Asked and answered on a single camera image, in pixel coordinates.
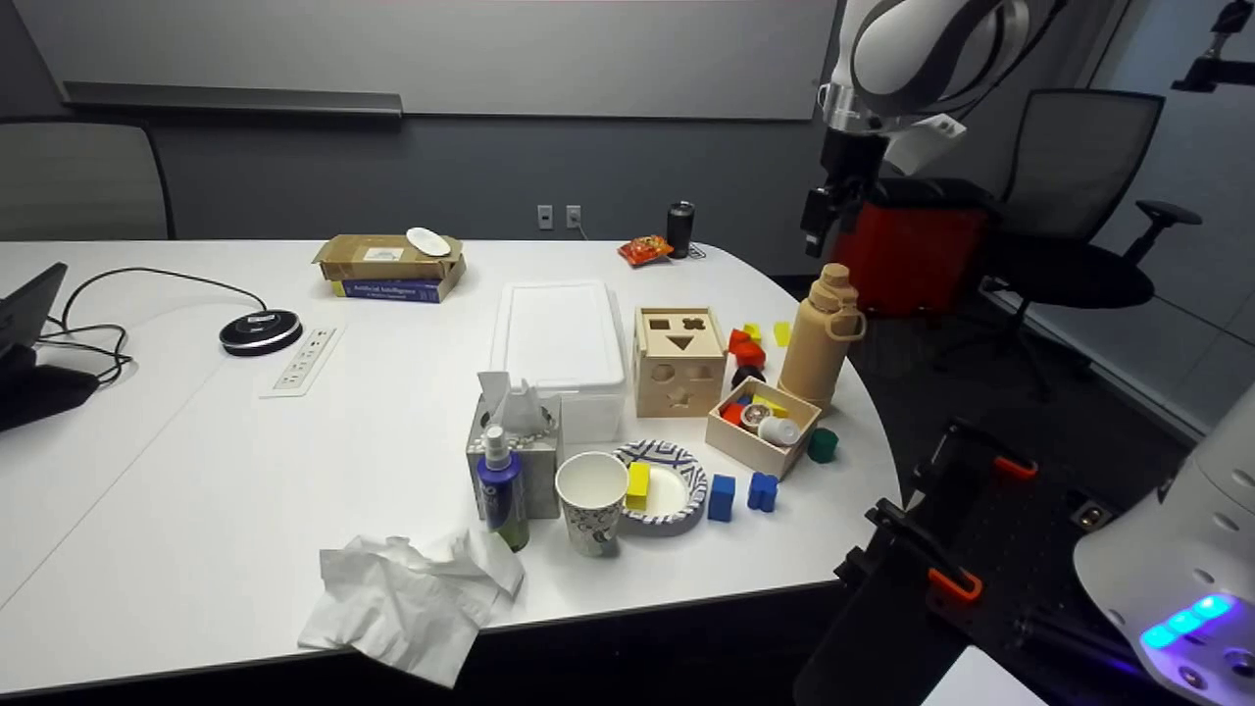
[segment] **crumpled tissue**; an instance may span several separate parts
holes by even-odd
[[[521,563],[486,527],[422,554],[403,539],[356,539],[346,550],[322,550],[317,563],[326,597],[299,642],[356,646],[447,691],[479,627],[496,622],[521,590]]]

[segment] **white robot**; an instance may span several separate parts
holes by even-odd
[[[968,105],[1048,33],[1054,0],[845,0],[822,88],[822,169],[803,246],[822,257],[892,153],[926,161]],[[1232,0],[1232,36],[1251,0]],[[1073,544],[1073,572],[1141,666],[1190,701],[1255,701],[1255,390],[1184,461],[1175,482]]]

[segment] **office room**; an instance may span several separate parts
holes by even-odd
[[[0,295],[56,300],[0,352],[84,386],[0,432],[0,697],[1251,701],[1251,4],[922,4],[0,0]],[[1071,211],[1132,295],[1039,275],[1015,223]],[[338,235],[456,275],[351,292]],[[644,378],[675,309],[702,391]],[[610,398],[530,390],[589,363]],[[486,509],[486,399],[556,407],[513,449],[530,539]],[[580,457],[628,480],[610,554]],[[428,568],[364,640],[375,572],[330,576],[388,539]],[[430,542],[479,585],[430,590]]]

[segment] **cup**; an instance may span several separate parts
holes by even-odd
[[[566,539],[572,550],[589,557],[614,557],[628,467],[614,457],[583,453],[556,467],[554,489],[559,499]]]

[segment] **white table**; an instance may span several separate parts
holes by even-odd
[[[473,520],[461,438],[505,282],[598,279],[619,346],[639,308],[711,308],[722,329],[792,321],[797,304],[717,246],[628,270],[614,245],[466,245],[466,279],[440,308],[332,300],[317,245],[0,245],[0,286],[70,263],[62,295],[100,267],[216,275],[332,327],[317,380],[265,399],[294,357],[240,363],[216,340],[249,304],[124,275],[88,286],[74,321],[121,321],[135,369],[77,412],[0,436],[0,693],[299,653],[322,597],[317,550],[349,539],[443,539]],[[785,352],[769,340],[769,380]],[[508,625],[545,625],[832,581],[870,539],[861,509],[898,503],[881,419],[845,364],[840,462],[801,462],[777,513],[749,513],[749,472],[702,445],[702,419],[630,419],[738,476],[738,520],[681,539],[624,539],[577,557],[559,522],[534,522]]]

